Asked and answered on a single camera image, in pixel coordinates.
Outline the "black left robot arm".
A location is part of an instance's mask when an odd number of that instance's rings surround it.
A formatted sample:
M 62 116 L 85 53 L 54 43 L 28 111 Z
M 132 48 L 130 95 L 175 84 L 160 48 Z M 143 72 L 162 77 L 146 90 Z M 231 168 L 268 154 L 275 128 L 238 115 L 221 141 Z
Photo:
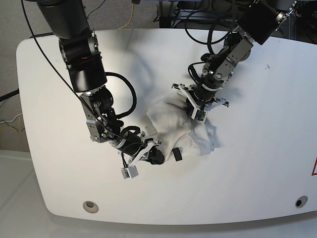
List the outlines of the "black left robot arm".
M 188 73 L 194 84 L 172 86 L 185 96 L 187 114 L 191 119 L 205 121 L 208 112 L 213 108 L 220 105 L 229 106 L 228 101 L 216 97 L 217 91 L 230 81 L 237 64 L 249 57 L 254 43 L 263 45 L 295 11 L 296 4 L 295 0 L 291 0 L 286 8 L 279 2 L 255 0 L 239 19 L 236 18 L 236 13 L 232 12 L 219 16 L 212 23 L 208 39 L 204 43 L 208 53 L 202 55 L 199 62 L 203 66 L 201 74 L 196 72 L 195 63 L 192 63 L 188 66 Z M 212 40 L 213 31 L 221 20 L 228 17 L 232 18 L 230 29 L 220 39 L 223 48 L 215 53 L 212 46 L 217 42 Z

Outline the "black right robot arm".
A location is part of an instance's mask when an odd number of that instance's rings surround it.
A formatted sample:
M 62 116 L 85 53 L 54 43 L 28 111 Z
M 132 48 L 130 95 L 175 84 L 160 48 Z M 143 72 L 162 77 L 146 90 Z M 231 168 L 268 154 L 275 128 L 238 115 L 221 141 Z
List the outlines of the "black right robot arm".
M 106 72 L 98 48 L 97 37 L 90 29 L 80 0 L 38 0 L 37 5 L 52 32 L 59 39 L 59 49 L 66 64 L 72 89 L 83 106 L 91 140 L 110 142 L 133 159 L 137 156 L 152 165 L 161 165 L 165 158 L 152 139 L 143 140 L 137 126 L 124 126 L 122 118 L 132 114 L 137 96 L 132 84 L 122 75 Z M 106 88 L 107 77 L 121 79 L 130 89 L 132 105 L 116 114 L 113 96 Z

